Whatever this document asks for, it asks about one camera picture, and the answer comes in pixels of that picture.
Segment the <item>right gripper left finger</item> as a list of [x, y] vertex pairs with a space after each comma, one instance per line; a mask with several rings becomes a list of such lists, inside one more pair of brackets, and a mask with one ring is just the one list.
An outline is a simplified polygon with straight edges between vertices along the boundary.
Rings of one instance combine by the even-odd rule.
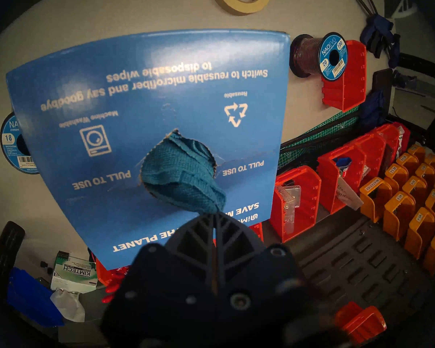
[[165, 249], [196, 279], [213, 278], [215, 215], [203, 214], [178, 228]]

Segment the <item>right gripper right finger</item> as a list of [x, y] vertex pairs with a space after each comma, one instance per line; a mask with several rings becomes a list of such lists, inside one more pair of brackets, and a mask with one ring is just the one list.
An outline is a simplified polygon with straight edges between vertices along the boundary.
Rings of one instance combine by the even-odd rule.
[[248, 226], [223, 212], [216, 213], [218, 279], [232, 279], [265, 249]]

